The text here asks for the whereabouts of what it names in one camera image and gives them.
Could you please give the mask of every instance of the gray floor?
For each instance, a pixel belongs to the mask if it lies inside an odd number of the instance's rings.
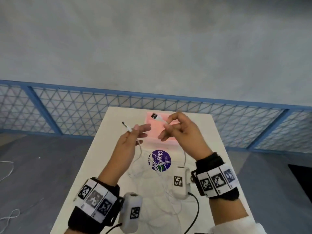
[[[14,172],[0,182],[0,217],[19,208],[5,234],[48,234],[91,140],[28,135],[0,146]],[[312,233],[312,204],[287,167],[312,157],[229,152],[254,218],[268,234]],[[10,165],[0,163],[0,179]],[[5,222],[0,222],[0,230]]]

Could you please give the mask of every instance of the black cable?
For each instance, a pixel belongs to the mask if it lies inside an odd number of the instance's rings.
[[[188,192],[188,194],[191,195],[191,196],[193,196],[193,197],[195,198],[196,202],[197,202],[197,214],[196,214],[196,216],[195,216],[195,218],[194,218],[194,221],[193,221],[192,224],[189,226],[189,228],[185,231],[184,234],[186,234],[186,233],[191,229],[191,227],[193,227],[193,225],[194,225],[194,223],[196,222],[196,219],[197,219],[197,217],[198,217],[198,214],[199,214],[199,202],[198,202],[198,199],[197,199],[196,196],[193,195],[191,192]]]
[[[108,230],[107,233],[109,233],[111,230],[113,230],[113,229],[116,228],[116,227],[120,227],[121,225],[122,225],[122,223],[119,223],[119,224],[113,226],[111,229]]]

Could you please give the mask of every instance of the pink box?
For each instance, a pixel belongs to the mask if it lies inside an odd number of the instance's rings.
[[[162,142],[160,139],[158,139],[159,134],[164,130],[164,122],[161,121],[156,121],[154,118],[152,118],[153,112],[147,112],[146,113],[146,118],[145,118],[145,123],[150,123],[152,129],[147,133],[147,137],[145,138],[144,141],[150,142],[150,143],[156,143],[156,144],[161,144],[161,145],[178,145],[177,140],[174,137],[170,137],[167,139],[165,142]],[[167,113],[157,113],[157,115],[161,115],[161,117],[166,121],[170,114]],[[170,125],[174,125],[179,123],[178,120],[174,120],[170,123]]]

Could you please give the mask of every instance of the purple sticker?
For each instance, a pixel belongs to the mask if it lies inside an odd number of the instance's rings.
[[[166,171],[171,166],[171,157],[164,150],[155,150],[150,154],[150,157],[153,158],[153,167],[152,169],[155,171]]]

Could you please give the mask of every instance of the hand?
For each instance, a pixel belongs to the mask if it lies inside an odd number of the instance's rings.
[[[135,155],[135,146],[138,145],[137,138],[147,137],[146,131],[151,130],[151,124],[135,125],[130,133],[127,131],[118,140],[113,154],[103,169],[98,179],[108,185],[115,186],[119,178],[129,168]]]
[[[173,120],[178,120],[179,124],[168,125]],[[213,152],[205,142],[198,126],[181,112],[170,115],[164,125],[164,130],[158,136],[161,141],[166,141],[169,137],[175,137],[182,149],[196,161],[208,157]]]

